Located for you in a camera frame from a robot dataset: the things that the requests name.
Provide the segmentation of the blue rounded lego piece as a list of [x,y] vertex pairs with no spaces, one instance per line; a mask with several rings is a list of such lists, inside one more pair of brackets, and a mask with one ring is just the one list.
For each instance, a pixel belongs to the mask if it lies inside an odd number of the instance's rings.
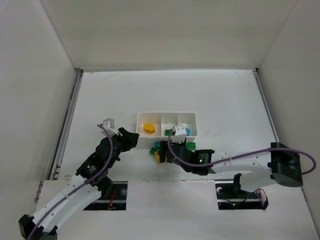
[[189,137],[191,136],[191,130],[189,128],[185,128],[185,131],[186,131],[186,136]]

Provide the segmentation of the small green lego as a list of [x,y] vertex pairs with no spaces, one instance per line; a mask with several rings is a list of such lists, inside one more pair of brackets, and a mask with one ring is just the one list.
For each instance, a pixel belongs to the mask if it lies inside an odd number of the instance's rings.
[[152,147],[150,150],[149,150],[149,154],[154,156],[155,153],[158,151],[158,149],[156,149],[155,147]]

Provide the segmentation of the green long lego brick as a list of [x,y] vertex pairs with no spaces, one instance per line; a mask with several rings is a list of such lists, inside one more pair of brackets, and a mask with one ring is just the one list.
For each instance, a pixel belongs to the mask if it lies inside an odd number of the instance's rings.
[[165,136],[169,136],[171,134],[171,130],[170,129],[166,129],[164,131]]

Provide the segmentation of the yellow rounded lego piece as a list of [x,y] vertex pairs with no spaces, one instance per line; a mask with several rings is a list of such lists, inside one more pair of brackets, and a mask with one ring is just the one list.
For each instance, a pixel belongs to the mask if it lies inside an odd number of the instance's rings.
[[154,134],[156,131],[156,127],[153,123],[146,122],[143,124],[143,130],[148,134]]

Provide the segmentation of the large yellow lego brick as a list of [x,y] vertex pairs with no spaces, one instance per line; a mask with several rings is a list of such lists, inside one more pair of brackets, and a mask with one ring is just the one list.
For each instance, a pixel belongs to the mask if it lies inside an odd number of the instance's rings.
[[154,152],[154,156],[156,158],[157,163],[161,164],[161,159],[160,159],[160,155],[159,155],[159,151],[158,150]]

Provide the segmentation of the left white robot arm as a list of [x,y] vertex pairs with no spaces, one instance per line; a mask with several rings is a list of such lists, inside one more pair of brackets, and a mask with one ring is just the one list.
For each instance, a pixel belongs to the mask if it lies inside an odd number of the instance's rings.
[[120,160],[121,153],[137,146],[140,135],[123,127],[117,132],[102,125],[99,128],[106,137],[76,170],[63,190],[39,211],[19,219],[20,234],[25,240],[56,240],[68,218],[112,191],[113,181],[108,177],[108,171]]

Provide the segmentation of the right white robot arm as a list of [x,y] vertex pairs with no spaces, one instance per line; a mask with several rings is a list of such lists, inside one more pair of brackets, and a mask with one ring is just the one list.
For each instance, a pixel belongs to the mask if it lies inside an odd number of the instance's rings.
[[272,142],[266,150],[232,155],[212,149],[192,151],[186,143],[162,140],[154,155],[159,164],[173,163],[199,176],[234,172],[235,191],[254,192],[273,184],[303,186],[300,154],[280,142]]

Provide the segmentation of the blue lego brick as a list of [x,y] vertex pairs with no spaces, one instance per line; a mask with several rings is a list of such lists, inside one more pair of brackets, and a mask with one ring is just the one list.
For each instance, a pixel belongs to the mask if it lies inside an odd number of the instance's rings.
[[161,146],[161,143],[159,141],[155,141],[153,147],[156,149],[159,149]]

